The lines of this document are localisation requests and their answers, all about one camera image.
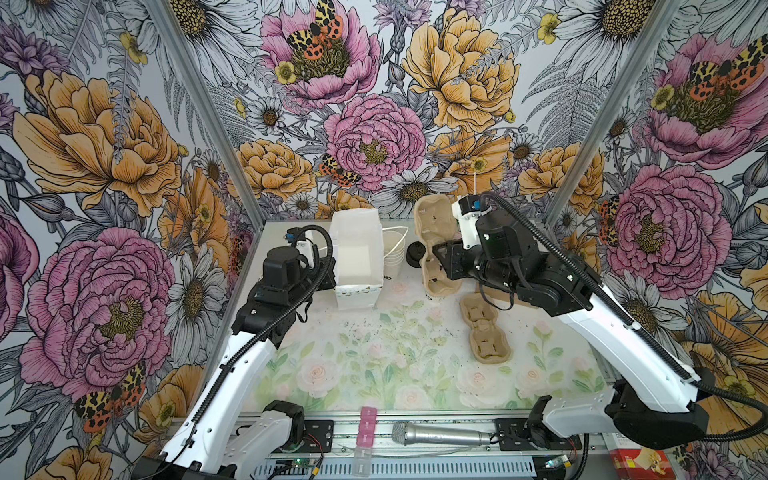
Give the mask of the white cartoon gift bag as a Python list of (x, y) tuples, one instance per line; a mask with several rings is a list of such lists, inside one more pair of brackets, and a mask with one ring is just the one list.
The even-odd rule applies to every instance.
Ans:
[(334, 293), (339, 309), (369, 309), (376, 305), (388, 281), (383, 276), (382, 232), (392, 227), (407, 226), (383, 226), (375, 209), (344, 210), (332, 217)]

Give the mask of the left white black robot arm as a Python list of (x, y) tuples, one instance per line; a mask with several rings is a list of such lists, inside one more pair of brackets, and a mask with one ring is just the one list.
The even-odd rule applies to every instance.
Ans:
[(312, 241), (268, 251), (262, 276), (237, 311), (217, 374), (205, 386), (183, 424), (158, 458), (142, 458), (134, 479), (246, 479), (279, 447), (303, 435), (303, 410), (277, 402), (266, 417), (233, 439), (246, 395), (274, 358), (298, 313), (324, 289), (333, 258)]

